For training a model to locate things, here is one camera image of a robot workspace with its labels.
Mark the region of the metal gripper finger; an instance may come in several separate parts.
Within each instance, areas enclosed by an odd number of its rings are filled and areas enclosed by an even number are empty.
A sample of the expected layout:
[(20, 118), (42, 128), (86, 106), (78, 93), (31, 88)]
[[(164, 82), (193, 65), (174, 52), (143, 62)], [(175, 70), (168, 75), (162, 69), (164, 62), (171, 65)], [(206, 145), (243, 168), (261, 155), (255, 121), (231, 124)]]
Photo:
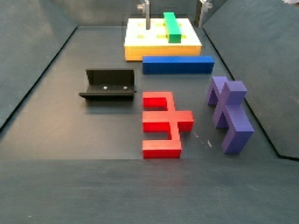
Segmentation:
[(199, 0), (201, 3), (201, 15), (199, 15), (199, 26), (203, 25), (205, 15), (209, 10), (213, 8), (211, 0)]
[(143, 12), (146, 19), (146, 29), (151, 29), (151, 3), (150, 0), (143, 0), (136, 8)]

